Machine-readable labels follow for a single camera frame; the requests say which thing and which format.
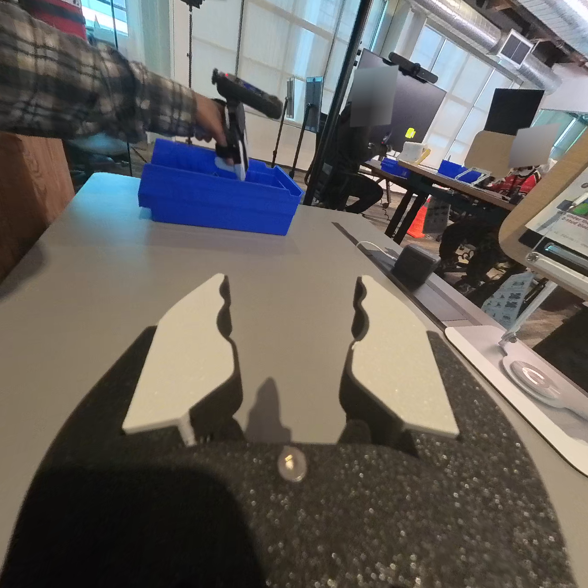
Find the person's left hand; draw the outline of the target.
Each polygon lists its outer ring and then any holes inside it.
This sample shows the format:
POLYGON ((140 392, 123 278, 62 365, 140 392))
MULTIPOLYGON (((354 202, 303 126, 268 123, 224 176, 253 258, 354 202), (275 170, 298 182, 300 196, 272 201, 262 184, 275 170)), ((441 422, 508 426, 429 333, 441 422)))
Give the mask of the person's left hand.
POLYGON ((218 145, 226 146, 224 107, 218 100, 210 99, 196 92, 192 92, 192 97, 193 136, 199 141, 210 142, 214 140, 218 145))

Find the small printed card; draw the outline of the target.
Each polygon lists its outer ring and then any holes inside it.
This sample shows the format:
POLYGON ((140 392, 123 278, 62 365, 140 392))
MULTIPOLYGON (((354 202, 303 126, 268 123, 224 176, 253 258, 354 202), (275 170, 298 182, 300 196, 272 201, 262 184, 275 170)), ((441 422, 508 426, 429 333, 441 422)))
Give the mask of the small printed card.
POLYGON ((534 280, 533 272, 525 271, 509 276, 481 306, 484 314, 501 327, 509 329, 523 305, 534 280))

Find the printed instruction sheet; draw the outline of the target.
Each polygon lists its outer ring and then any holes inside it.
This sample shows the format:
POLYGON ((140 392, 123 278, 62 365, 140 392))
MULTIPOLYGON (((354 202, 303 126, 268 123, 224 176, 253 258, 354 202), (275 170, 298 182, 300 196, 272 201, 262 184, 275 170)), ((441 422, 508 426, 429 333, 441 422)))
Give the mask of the printed instruction sheet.
POLYGON ((556 222, 566 215, 587 217, 587 179, 580 179, 568 186, 561 194, 526 223, 528 230, 546 235, 556 222))

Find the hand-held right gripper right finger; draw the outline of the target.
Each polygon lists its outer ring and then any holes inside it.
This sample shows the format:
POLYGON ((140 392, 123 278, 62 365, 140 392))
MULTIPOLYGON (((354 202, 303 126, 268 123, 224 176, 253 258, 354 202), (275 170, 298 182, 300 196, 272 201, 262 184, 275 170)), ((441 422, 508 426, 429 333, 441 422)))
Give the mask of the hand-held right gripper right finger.
POLYGON ((373 439, 406 432, 456 439, 460 431, 418 316, 371 276, 356 280, 340 404, 373 439))

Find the wooden document board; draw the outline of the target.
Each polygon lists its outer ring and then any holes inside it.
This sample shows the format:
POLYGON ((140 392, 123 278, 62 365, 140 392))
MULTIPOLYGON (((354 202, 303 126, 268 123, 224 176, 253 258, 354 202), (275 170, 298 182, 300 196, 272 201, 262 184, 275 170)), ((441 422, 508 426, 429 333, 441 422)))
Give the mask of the wooden document board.
POLYGON ((485 178, 500 179, 511 171, 511 149, 514 135, 482 130, 476 134, 465 157, 468 170, 480 172, 485 178))

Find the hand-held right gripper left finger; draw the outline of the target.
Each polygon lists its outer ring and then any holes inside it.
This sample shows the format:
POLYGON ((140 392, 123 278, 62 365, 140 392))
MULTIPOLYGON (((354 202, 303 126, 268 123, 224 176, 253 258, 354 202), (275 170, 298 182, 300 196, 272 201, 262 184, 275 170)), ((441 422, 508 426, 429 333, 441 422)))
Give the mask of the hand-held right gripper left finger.
POLYGON ((122 430, 175 428, 184 445, 212 437, 243 402, 229 278, 217 273, 159 320, 122 430))

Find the wooden pillar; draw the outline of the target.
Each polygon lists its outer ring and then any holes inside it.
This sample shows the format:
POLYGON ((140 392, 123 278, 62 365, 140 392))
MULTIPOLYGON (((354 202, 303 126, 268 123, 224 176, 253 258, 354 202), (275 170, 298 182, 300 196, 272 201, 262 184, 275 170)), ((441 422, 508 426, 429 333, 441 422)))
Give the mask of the wooden pillar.
POLYGON ((62 140, 1 132, 2 281, 74 196, 62 140))

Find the black power adapter cube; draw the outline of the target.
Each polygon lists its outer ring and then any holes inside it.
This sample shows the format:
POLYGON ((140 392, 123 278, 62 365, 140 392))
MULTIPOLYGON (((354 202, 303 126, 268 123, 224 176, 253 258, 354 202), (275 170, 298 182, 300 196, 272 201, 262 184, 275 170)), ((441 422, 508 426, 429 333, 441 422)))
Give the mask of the black power adapter cube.
POLYGON ((391 275, 403 286, 416 289, 427 282, 441 258, 422 246, 408 244, 393 263, 391 275))

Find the blue plastic bin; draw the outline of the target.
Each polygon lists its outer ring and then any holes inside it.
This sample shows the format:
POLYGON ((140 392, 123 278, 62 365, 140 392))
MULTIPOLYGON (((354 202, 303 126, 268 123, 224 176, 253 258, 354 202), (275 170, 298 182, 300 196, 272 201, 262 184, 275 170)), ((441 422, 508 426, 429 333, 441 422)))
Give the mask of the blue plastic bin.
POLYGON ((156 222, 285 236, 302 189, 279 166, 250 159, 244 180, 202 146, 156 139, 138 204, 156 222))

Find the red fire extinguisher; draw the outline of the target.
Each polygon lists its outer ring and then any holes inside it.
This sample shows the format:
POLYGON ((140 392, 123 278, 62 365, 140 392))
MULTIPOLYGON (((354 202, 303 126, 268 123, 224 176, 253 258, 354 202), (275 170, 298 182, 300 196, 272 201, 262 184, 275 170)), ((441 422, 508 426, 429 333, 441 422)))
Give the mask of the red fire extinguisher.
POLYGON ((19 1, 19 4, 33 18, 87 41, 81 1, 19 1))

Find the orange traffic cone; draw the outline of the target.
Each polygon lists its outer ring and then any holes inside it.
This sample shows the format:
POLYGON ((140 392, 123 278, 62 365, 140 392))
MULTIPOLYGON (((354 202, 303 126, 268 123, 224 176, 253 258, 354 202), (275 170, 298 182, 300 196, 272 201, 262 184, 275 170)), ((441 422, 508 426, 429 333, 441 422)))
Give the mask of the orange traffic cone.
POLYGON ((408 228, 407 235, 411 238, 421 239, 425 237, 424 232, 424 222, 428 212, 428 204, 430 202, 430 197, 423 203, 420 207, 416 216, 411 223, 410 227, 408 228))

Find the white document stand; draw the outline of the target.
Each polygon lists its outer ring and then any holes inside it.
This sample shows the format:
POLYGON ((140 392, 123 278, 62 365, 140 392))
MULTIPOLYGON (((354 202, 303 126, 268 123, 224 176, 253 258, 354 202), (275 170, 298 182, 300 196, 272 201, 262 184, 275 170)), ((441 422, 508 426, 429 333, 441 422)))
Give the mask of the white document stand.
POLYGON ((445 335, 548 444, 586 476, 587 393, 518 339, 522 325, 556 287, 587 301, 587 217, 566 215, 546 235, 525 227, 563 190, 584 178, 587 138, 569 149, 502 224, 503 252, 548 280, 514 324, 503 330, 448 327, 445 335))

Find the wooden desk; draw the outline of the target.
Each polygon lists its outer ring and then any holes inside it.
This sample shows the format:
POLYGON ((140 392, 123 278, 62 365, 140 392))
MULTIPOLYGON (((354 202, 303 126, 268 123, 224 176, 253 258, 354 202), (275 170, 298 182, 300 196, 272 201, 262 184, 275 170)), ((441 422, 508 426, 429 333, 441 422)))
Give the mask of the wooden desk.
POLYGON ((437 172, 402 162, 401 167, 409 171, 407 178, 383 170, 378 160, 364 164, 378 178, 405 189, 405 194, 389 221, 385 235, 400 244, 417 213, 429 197, 490 222, 501 223, 516 205, 502 199, 502 195, 447 178, 437 172))

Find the black webcam bar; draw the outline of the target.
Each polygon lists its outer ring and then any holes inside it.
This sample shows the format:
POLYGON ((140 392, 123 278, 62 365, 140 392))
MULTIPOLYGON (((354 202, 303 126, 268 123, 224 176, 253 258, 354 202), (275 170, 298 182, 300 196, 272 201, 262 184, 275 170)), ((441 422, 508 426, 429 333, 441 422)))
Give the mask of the black webcam bar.
POLYGON ((398 66, 399 70, 403 75, 412 77, 421 83, 428 83, 434 85, 438 81, 437 75, 423 68, 419 63, 412 62, 397 53, 389 53, 387 60, 390 62, 391 65, 398 66))

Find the dark monitor screen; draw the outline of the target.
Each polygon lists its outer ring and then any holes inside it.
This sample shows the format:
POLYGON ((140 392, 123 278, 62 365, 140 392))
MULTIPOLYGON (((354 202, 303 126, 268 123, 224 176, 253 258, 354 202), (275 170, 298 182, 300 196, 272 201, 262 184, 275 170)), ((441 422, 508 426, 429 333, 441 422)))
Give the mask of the dark monitor screen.
POLYGON ((536 89, 495 89, 483 130, 516 136, 519 129, 531 126, 544 94, 536 89))
MULTIPOLYGON (((358 68, 390 68, 390 62, 364 49, 359 54, 358 68)), ((393 98, 391 122, 372 128, 369 143, 385 144, 389 150, 400 152, 405 142, 422 143, 445 99, 446 92, 435 84, 421 83, 403 75, 399 70, 393 98)))

